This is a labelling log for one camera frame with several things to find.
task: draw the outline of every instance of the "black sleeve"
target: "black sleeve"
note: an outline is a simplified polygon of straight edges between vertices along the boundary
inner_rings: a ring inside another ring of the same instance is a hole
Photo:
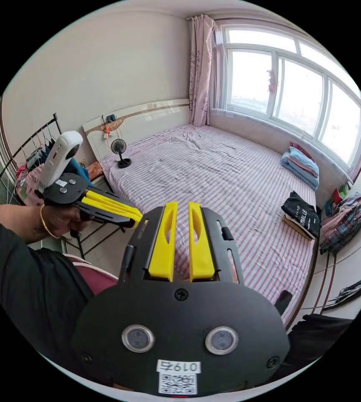
[[[93,294],[61,253],[34,251],[0,225],[0,303],[13,324],[42,355],[86,377],[70,341]]]

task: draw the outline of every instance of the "window sill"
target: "window sill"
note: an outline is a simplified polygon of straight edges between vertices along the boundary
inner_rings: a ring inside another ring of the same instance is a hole
[[[268,126],[277,128],[278,130],[283,131],[287,135],[291,136],[291,140],[298,139],[299,141],[303,142],[305,146],[308,148],[320,153],[323,158],[325,158],[334,168],[338,169],[346,178],[348,181],[351,181],[348,175],[345,173],[345,170],[337,164],[333,159],[331,159],[320,147],[317,147],[313,142],[309,142],[306,140],[305,135],[298,135],[296,132],[289,130],[285,126],[282,126],[281,124],[277,124],[275,121],[270,121],[265,118],[261,118],[259,116],[254,116],[254,115],[246,115],[237,111],[231,111],[231,110],[226,110],[226,109],[219,109],[219,108],[212,108],[210,109],[211,114],[217,114],[220,116],[228,116],[228,117],[241,117],[243,119],[250,119],[257,121],[259,123],[266,124]]]

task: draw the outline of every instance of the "red object on sill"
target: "red object on sill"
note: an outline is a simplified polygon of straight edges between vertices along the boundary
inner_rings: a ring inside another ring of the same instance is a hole
[[[340,193],[338,192],[338,189],[335,189],[333,192],[333,200],[336,205],[338,205],[343,200],[340,196]]]

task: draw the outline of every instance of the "window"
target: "window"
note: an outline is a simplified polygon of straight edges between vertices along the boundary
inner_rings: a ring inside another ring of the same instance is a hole
[[[245,43],[262,46],[272,46],[289,52],[297,52],[295,41],[291,38],[274,33],[253,31],[250,29],[229,30],[229,43]]]
[[[361,142],[361,92],[332,58],[301,37],[224,26],[220,108],[267,121],[351,167]]]
[[[230,51],[228,57],[232,65],[229,103],[266,113],[271,54]]]
[[[329,59],[327,56],[321,54],[316,49],[299,42],[299,48],[301,49],[301,55],[306,59],[309,59],[319,66],[324,67],[326,70],[330,71],[341,81],[343,81],[358,97],[361,96],[361,92],[356,85],[355,81],[349,76],[349,74],[340,67],[333,60]]]
[[[278,64],[283,85],[277,89],[273,116],[313,136],[322,106],[323,77],[284,58]]]
[[[330,112],[320,140],[348,164],[358,138],[361,108],[336,84],[330,89]]]

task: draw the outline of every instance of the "black t-shirt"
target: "black t-shirt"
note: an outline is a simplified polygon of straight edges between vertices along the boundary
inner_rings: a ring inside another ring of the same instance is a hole
[[[319,237],[320,219],[314,207],[295,192],[291,192],[281,209],[302,225],[315,238]]]
[[[92,291],[64,255],[48,249],[34,251],[0,225],[3,308],[35,350],[85,378],[88,376],[70,342],[77,318],[92,297]]]

